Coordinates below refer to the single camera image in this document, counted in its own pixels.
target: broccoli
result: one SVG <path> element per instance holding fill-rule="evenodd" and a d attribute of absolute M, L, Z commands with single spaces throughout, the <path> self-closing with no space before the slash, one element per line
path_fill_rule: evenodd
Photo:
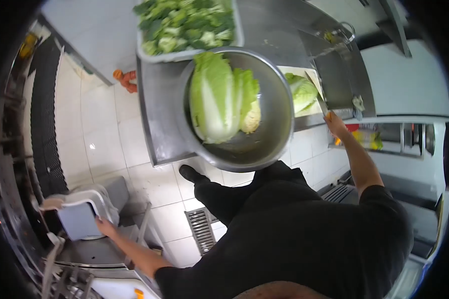
<path fill-rule="evenodd" d="M 168 17 L 166 17 L 166 18 L 164 18 L 163 20 L 161 20 L 161 24 L 162 24 L 163 26 L 168 26 L 168 24 L 170 24 L 170 23 L 171 23 L 171 19 L 168 18 Z"/>
<path fill-rule="evenodd" d="M 188 40 L 194 41 L 200 39 L 201 31 L 198 29 L 189 29 L 186 30 L 185 36 L 186 38 L 188 38 Z"/>
<path fill-rule="evenodd" d="M 161 29 L 161 20 L 155 20 L 151 23 L 150 29 L 146 32 L 145 39 L 146 40 L 153 40 L 158 37 L 158 34 L 160 33 Z"/>
<path fill-rule="evenodd" d="M 133 7 L 148 55 L 212 49 L 233 41 L 230 0 L 143 0 Z"/>
<path fill-rule="evenodd" d="M 176 46 L 176 42 L 176 38 L 165 36 L 158 41 L 158 48 L 160 48 L 163 53 L 169 53 L 173 51 Z"/>
<path fill-rule="evenodd" d="M 162 33 L 169 34 L 171 36 L 176 37 L 176 36 L 180 35 L 180 28 L 165 27 L 165 28 L 163 28 Z"/>
<path fill-rule="evenodd" d="M 183 9 L 172 10 L 168 16 L 171 18 L 174 27 L 183 25 L 187 18 L 186 11 Z"/>
<path fill-rule="evenodd" d="M 194 0 L 193 7 L 195 8 L 210 8 L 214 5 L 213 0 Z"/>
<path fill-rule="evenodd" d="M 217 12 L 226 12 L 224 7 L 221 4 L 217 4 L 211 8 L 208 9 L 210 14 L 217 13 Z"/>
<path fill-rule="evenodd" d="M 190 45 L 195 49 L 206 49 L 206 45 L 201 40 L 190 41 Z"/>
<path fill-rule="evenodd" d="M 151 21 L 151 20 L 142 20 L 140 22 L 140 24 L 138 25 L 138 28 L 140 28 L 140 30 L 142 30 L 142 31 L 146 31 L 146 30 L 150 29 L 150 26 L 152 23 L 153 23 L 153 21 Z"/>
<path fill-rule="evenodd" d="M 133 7 L 133 12 L 136 15 L 145 14 L 148 12 L 148 9 L 152 7 L 156 3 L 156 0 L 145 0 L 143 3 L 138 4 Z"/>
<path fill-rule="evenodd" d="M 188 46 L 188 41 L 184 38 L 179 38 L 176 41 L 176 46 L 173 49 L 175 52 L 184 51 Z"/>
<path fill-rule="evenodd" d="M 156 41 L 147 41 L 141 44 L 141 47 L 148 55 L 155 55 L 157 52 Z"/>
<path fill-rule="evenodd" d="M 223 41 L 216 39 L 215 34 L 209 31 L 203 32 L 203 36 L 200 38 L 200 41 L 206 45 L 205 49 L 212 49 L 223 45 Z"/>
<path fill-rule="evenodd" d="M 221 40 L 231 40 L 233 39 L 233 33 L 231 32 L 231 30 L 226 29 L 216 34 L 216 38 Z"/>

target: gray plastic container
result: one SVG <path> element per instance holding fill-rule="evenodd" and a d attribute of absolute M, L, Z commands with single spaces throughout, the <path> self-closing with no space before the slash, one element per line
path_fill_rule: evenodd
<path fill-rule="evenodd" d="M 231 45 L 236 47 L 242 47 L 243 45 L 245 45 L 245 36 L 243 34 L 243 26 L 241 26 L 241 19 L 239 16 L 238 5 L 236 4 L 236 0 L 231 0 L 231 5 L 233 6 L 233 18 L 234 18 L 234 41 L 231 43 Z M 137 16 L 136 19 L 139 24 L 140 17 Z M 188 50 L 188 51 L 172 52 L 150 56 L 147 55 L 141 47 L 141 44 L 143 43 L 143 32 L 140 29 L 138 29 L 136 40 L 137 40 L 138 57 L 140 57 L 141 60 L 147 63 L 192 60 L 193 56 L 205 51 L 198 49 L 198 50 Z"/>

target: white cutting board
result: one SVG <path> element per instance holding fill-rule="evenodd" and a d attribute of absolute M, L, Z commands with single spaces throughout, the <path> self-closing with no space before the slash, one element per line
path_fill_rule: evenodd
<path fill-rule="evenodd" d="M 91 288 L 104 299 L 136 299 L 135 289 L 143 292 L 144 299 L 160 299 L 155 292 L 138 279 L 94 278 Z"/>
<path fill-rule="evenodd" d="M 317 88 L 317 91 L 321 95 L 321 99 L 324 99 L 323 97 L 323 88 L 321 87 L 321 84 L 319 84 L 319 78 L 317 76 L 317 71 L 315 69 L 306 69 L 306 68 L 295 68 L 295 67 L 283 67 L 278 66 L 281 73 L 292 73 L 294 75 L 300 75 L 302 77 L 306 78 L 306 74 L 311 78 L 311 81 L 314 83 L 314 85 Z M 317 100 L 315 100 L 314 104 L 306 110 L 300 111 L 299 113 L 295 113 L 294 117 L 301 117 L 306 115 L 312 115 L 312 114 L 322 114 L 323 111 L 321 110 L 321 107 L 319 106 L 319 103 Z"/>

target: floor drain grate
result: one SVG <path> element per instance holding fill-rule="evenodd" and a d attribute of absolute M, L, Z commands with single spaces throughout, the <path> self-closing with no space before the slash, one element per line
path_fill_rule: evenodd
<path fill-rule="evenodd" d="M 210 218 L 214 218 L 214 216 L 210 214 L 207 208 L 196 209 L 185 212 L 185 214 L 198 249 L 201 255 L 204 255 L 216 244 L 210 221 Z"/>

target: stainless steel table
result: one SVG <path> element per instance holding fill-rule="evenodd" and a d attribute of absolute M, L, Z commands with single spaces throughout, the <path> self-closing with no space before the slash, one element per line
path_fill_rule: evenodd
<path fill-rule="evenodd" d="M 313 35 L 317 31 L 335 27 L 338 24 L 336 20 L 301 0 L 240 0 L 238 9 L 246 48 L 268 57 L 278 66 L 315 68 L 319 75 L 321 72 L 328 74 L 327 81 L 335 79 L 334 70 L 326 69 L 326 66 L 330 65 L 329 62 L 320 70 L 320 66 L 308 58 L 309 49 L 304 46 L 303 34 L 314 38 Z M 366 107 L 365 116 L 375 116 L 369 79 L 354 42 L 352 49 L 353 61 L 357 63 L 354 63 L 351 71 L 356 73 L 354 77 L 359 81 L 359 86 L 352 88 L 352 93 L 362 96 Z M 180 136 L 173 110 L 174 101 L 177 100 L 175 88 L 182 70 L 188 63 L 182 61 L 147 64 L 137 57 L 138 95 L 146 143 L 153 166 L 196 156 Z M 333 90 L 331 83 L 334 82 L 329 84 L 330 95 L 342 94 L 340 90 Z M 338 112 L 343 118 L 350 118 L 351 99 L 352 96 L 348 96 L 345 103 L 339 100 L 329 101 L 329 109 Z M 322 114 L 300 117 L 295 121 L 295 131 L 322 123 Z"/>

